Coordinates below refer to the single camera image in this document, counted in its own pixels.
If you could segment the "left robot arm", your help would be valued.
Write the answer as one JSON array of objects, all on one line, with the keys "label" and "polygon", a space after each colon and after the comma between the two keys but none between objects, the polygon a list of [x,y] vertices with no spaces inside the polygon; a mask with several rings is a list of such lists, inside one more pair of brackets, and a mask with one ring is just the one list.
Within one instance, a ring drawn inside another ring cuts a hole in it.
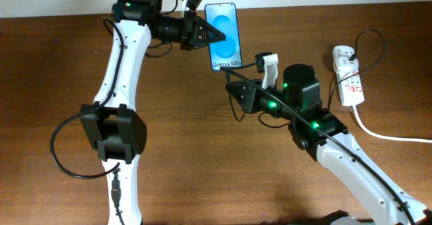
[{"label": "left robot arm", "polygon": [[202,0],[181,0],[182,14],[161,11],[163,0],[117,0],[108,20],[113,44],[103,83],[80,121],[90,146],[102,161],[109,190],[109,224],[142,224],[138,204],[138,162],[147,127],[136,113],[136,90],[151,41],[178,43],[191,51],[225,40],[196,10]]}]

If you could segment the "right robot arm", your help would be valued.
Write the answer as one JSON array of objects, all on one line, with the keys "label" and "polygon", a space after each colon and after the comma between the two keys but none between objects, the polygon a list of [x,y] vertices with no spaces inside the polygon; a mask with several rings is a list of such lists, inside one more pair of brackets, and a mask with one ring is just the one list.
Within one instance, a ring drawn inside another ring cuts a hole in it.
[{"label": "right robot arm", "polygon": [[430,224],[431,210],[401,189],[362,150],[348,128],[322,106],[320,84],[312,66],[295,64],[283,72],[283,88],[263,86],[224,68],[225,88],[244,113],[288,120],[288,130],[305,150],[335,175],[376,224]]}]

